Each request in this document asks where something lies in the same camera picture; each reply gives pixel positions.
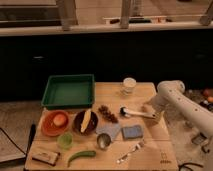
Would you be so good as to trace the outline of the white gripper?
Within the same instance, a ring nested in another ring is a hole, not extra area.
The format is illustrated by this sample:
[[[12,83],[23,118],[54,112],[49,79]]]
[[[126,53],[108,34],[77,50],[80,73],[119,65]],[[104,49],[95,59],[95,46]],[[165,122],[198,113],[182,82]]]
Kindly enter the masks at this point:
[[[164,108],[158,96],[154,96],[149,101],[145,102],[142,105],[142,110],[155,116],[154,119],[149,120],[151,125],[158,124],[164,115]]]

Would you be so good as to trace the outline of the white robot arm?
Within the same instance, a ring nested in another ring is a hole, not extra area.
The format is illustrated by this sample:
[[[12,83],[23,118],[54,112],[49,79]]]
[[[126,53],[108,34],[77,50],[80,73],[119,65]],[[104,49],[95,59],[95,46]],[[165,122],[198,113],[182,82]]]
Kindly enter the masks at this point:
[[[184,95],[185,85],[180,80],[161,81],[157,85],[157,94],[143,104],[143,109],[157,116],[167,104],[172,104],[206,137],[213,137],[213,113],[190,100]]]

